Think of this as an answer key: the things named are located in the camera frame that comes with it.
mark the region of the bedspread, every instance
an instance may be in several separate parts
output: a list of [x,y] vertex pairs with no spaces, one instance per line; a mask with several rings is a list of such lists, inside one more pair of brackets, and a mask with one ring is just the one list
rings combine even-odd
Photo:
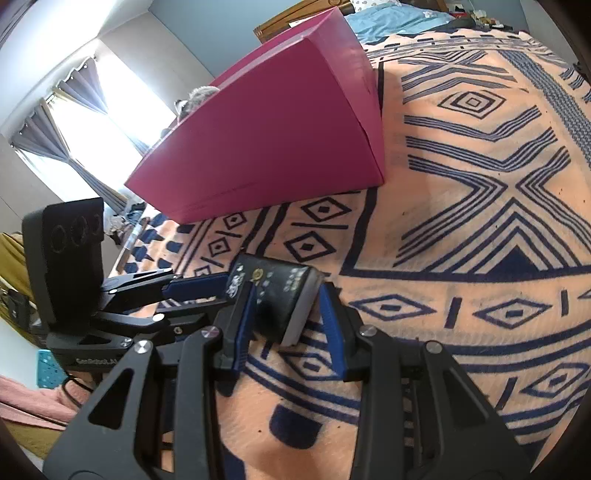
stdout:
[[[241,249],[314,265],[364,322],[444,343],[539,460],[589,385],[590,87],[524,33],[366,49],[383,187],[194,225],[158,215],[125,269],[207,275]],[[229,478],[348,478],[359,399],[331,370],[317,309],[295,347],[257,337],[217,392]]]

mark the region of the wooden headboard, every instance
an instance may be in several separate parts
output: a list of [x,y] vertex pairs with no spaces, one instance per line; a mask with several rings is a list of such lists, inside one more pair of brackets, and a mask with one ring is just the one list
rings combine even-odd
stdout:
[[[403,4],[413,5],[414,7],[427,8],[439,12],[447,12],[445,0],[401,0]],[[254,29],[256,37],[265,43],[270,38],[287,30],[290,22],[301,20],[319,14],[329,8],[339,7],[343,15],[355,13],[353,4],[349,0],[302,0],[293,7],[281,12],[262,25]]]

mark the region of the curtain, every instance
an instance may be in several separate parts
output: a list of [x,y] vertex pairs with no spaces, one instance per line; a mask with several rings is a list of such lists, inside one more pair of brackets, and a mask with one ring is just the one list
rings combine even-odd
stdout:
[[37,0],[5,0],[0,2],[0,47],[27,10]]
[[[70,77],[61,81],[53,92],[61,98],[66,98],[79,103],[95,112],[109,116],[109,109],[105,101],[103,89],[100,86],[99,74],[94,59],[88,59],[78,70],[72,71]],[[123,131],[133,143],[136,150],[143,156],[150,146],[139,138]]]
[[12,137],[12,144],[22,150],[68,164],[115,213],[124,211],[127,198],[101,182],[72,157],[45,100],[41,100],[33,114],[25,120],[23,129]]

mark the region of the white wall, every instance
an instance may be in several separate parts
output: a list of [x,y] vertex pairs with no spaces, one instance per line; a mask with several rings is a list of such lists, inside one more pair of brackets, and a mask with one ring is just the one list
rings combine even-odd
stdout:
[[149,12],[100,39],[108,49],[99,46],[98,58],[113,52],[173,111],[175,100],[185,99],[194,88],[213,80],[187,47]]
[[4,319],[0,319],[0,375],[36,389],[37,350]]
[[11,138],[17,133],[22,128],[25,118],[38,105],[39,100],[47,98],[59,80],[67,78],[73,69],[79,68],[88,57],[93,56],[98,44],[98,40],[91,40],[40,78],[24,98],[14,106],[12,112],[6,115],[0,127],[0,134]]
[[[0,135],[0,199],[20,220],[35,210],[61,199],[53,193],[19,158],[9,145],[8,140]],[[0,218],[0,231],[20,230],[12,225],[14,219]]]
[[21,218],[0,198],[0,231],[14,233],[20,230]]
[[568,63],[577,63],[577,56],[570,48],[562,32],[554,24],[544,8],[535,0],[521,0],[532,37],[546,45],[550,50]]
[[42,0],[0,48],[0,133],[10,137],[39,98],[83,59],[100,31],[147,11],[151,0]]

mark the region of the teal basket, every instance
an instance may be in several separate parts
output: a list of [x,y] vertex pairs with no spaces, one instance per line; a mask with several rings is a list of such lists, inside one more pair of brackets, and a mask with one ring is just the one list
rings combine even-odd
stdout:
[[55,357],[49,350],[37,352],[37,386],[40,388],[56,388],[67,378]]

